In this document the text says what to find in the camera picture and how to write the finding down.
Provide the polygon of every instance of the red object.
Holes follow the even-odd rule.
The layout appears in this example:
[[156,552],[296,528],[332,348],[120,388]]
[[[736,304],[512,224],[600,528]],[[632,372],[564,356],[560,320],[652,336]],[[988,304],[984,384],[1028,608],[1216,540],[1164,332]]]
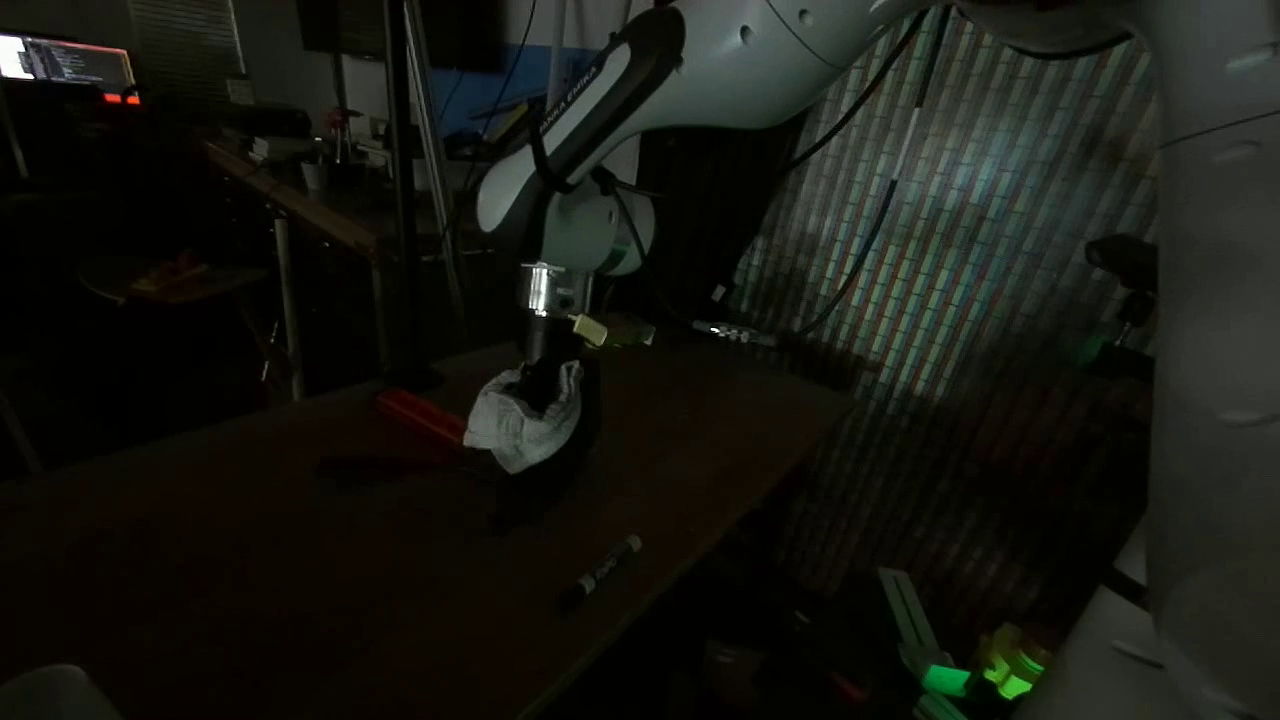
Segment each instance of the red object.
[[412,396],[404,388],[380,388],[376,392],[376,408],[392,420],[404,420],[408,428],[444,440],[444,444],[464,444],[464,420],[456,420],[452,412],[436,408],[424,396]]

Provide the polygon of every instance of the green light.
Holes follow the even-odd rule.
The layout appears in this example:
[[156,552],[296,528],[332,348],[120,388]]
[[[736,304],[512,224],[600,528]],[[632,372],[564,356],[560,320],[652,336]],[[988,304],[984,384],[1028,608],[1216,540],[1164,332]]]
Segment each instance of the green light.
[[984,680],[1004,696],[1020,700],[1036,688],[1044,676],[1044,660],[1036,656],[1032,644],[1024,644],[1020,628],[1004,624],[992,632],[980,648],[984,660]]
[[920,684],[940,696],[968,696],[972,672],[952,664],[928,664]]

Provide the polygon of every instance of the cable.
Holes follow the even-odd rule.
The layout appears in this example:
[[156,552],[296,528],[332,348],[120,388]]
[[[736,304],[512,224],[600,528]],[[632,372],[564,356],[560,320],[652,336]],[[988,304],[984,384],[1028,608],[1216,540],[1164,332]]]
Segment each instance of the cable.
[[[932,32],[932,44],[928,44],[928,56],[924,56],[920,92],[916,92],[916,108],[912,108],[912,124],[908,124],[904,148],[900,148],[900,156],[896,156],[892,180],[888,180],[888,188],[884,188],[884,196],[880,196],[876,220],[872,220],[872,228],[868,228],[868,240],[864,240],[864,248],[856,252],[852,268],[844,272],[836,296],[832,296],[812,320],[800,324],[800,332],[796,332],[800,340],[812,336],[816,328],[824,328],[824,324],[836,316],[836,308],[848,300],[856,276],[860,276],[864,264],[872,260],[872,248],[876,248],[876,240],[880,240],[880,232],[884,232],[884,220],[888,220],[892,200],[896,200],[896,188],[900,188],[904,160],[908,160],[908,152],[912,152],[912,144],[916,144],[916,124],[920,124],[920,112],[924,112],[924,100],[928,100],[928,84],[932,84],[932,76],[936,76],[936,60],[940,60],[948,24],[952,24],[952,8],[944,8],[940,24],[936,24],[936,32]],[[884,72],[868,84],[868,92],[888,76],[888,68],[892,68],[892,60],[900,56],[904,40],[892,48]]]
[[856,112],[880,92],[880,84],[888,80],[892,64],[908,52],[908,44],[916,40],[916,32],[924,28],[928,12],[916,12],[908,32],[892,44],[892,52],[884,56],[884,64],[876,68],[872,84],[848,104],[848,112],[816,140],[808,144],[800,156],[792,156],[784,164],[784,176],[796,172],[800,164],[808,164],[816,152],[824,152],[852,120]]
[[488,136],[496,112],[500,112],[504,100],[508,100],[508,88],[512,88],[512,80],[516,80],[516,68],[520,68],[520,60],[524,60],[524,48],[528,48],[528,36],[532,36],[532,20],[536,20],[536,0],[528,0],[520,44],[516,44],[512,60],[508,60],[504,84],[500,84],[496,96],[492,96],[492,108],[488,108],[488,116],[484,116],[484,132],[480,132],[480,136]]
[[1096,52],[1112,52],[1120,44],[1128,44],[1132,36],[1120,32],[1120,36],[1108,36],[1100,44],[1088,44],[1088,48],[1068,48],[1068,52],[1032,52],[1032,48],[1012,48],[1016,56],[1032,56],[1032,60],[1048,60],[1048,64],[1060,64],[1060,60],[1080,60],[1080,56],[1096,56]]
[[[480,136],[488,136],[496,112],[500,112],[504,100],[508,100],[508,88],[512,88],[512,80],[516,80],[516,68],[520,68],[520,60],[524,60],[524,48],[528,48],[528,36],[532,36],[532,20],[536,20],[536,0],[528,0],[524,28],[520,28],[520,44],[516,44],[508,68],[504,68],[504,84],[496,88],[496,96],[492,96],[492,104],[488,104],[488,112],[484,112],[484,132],[480,132]],[[464,180],[464,192],[456,196],[456,208],[464,204],[468,192],[480,188],[484,172],[488,172],[484,164],[472,164],[472,172],[468,172],[468,180]]]

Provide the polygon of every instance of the workbench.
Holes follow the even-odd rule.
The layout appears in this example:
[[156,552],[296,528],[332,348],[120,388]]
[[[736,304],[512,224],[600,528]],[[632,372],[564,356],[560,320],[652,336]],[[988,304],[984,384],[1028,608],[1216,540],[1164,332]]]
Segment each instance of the workbench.
[[[440,364],[464,412],[508,352]],[[568,492],[376,412],[376,388],[0,492],[0,680],[72,660],[128,720],[532,716],[820,444],[840,400],[704,348],[600,360]],[[644,540],[580,608],[564,592]]]

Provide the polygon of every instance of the corrugated metal wall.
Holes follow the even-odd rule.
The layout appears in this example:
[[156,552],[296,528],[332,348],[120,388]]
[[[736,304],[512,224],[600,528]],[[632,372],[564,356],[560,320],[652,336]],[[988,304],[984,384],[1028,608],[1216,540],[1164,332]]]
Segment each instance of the corrugated metal wall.
[[[776,196],[736,308],[816,316],[892,180],[928,64],[932,12],[864,116]],[[820,136],[892,36],[812,116]],[[1060,628],[1140,504],[1144,388],[1084,372],[1120,288],[1084,240],[1152,236],[1156,104],[1140,44],[1028,60],[952,20],[884,236],[800,372],[852,368],[848,420],[808,468],[792,572],[908,568],[932,616],[972,636]]]

